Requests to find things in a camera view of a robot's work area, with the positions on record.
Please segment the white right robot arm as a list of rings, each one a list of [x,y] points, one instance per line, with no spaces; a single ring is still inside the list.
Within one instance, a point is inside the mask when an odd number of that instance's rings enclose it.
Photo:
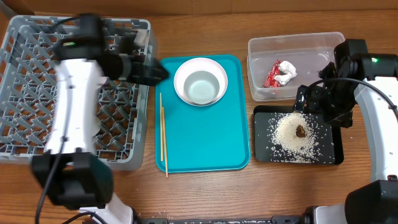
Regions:
[[[325,123],[351,127],[359,105],[371,155],[371,182],[344,203],[314,206],[302,223],[397,223],[397,55],[372,54],[365,40],[346,39],[320,80],[297,90],[294,111],[320,113]]]

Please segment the grey bowl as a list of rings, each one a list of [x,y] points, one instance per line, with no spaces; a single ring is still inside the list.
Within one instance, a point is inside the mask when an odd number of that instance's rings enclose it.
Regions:
[[[214,102],[220,84],[212,73],[197,71],[186,78],[183,90],[189,103],[204,106]]]

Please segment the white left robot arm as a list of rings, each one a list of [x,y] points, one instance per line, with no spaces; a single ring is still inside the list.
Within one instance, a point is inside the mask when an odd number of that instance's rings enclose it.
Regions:
[[[97,14],[80,14],[78,31],[56,43],[58,58],[55,119],[44,153],[34,156],[31,170],[42,187],[36,211],[45,199],[88,215],[98,223],[139,223],[133,208],[114,193],[111,168],[95,154],[94,136],[99,88],[108,80],[154,86],[169,77],[158,60],[138,54],[149,40],[144,29],[119,31],[118,49],[110,51],[107,23]]]

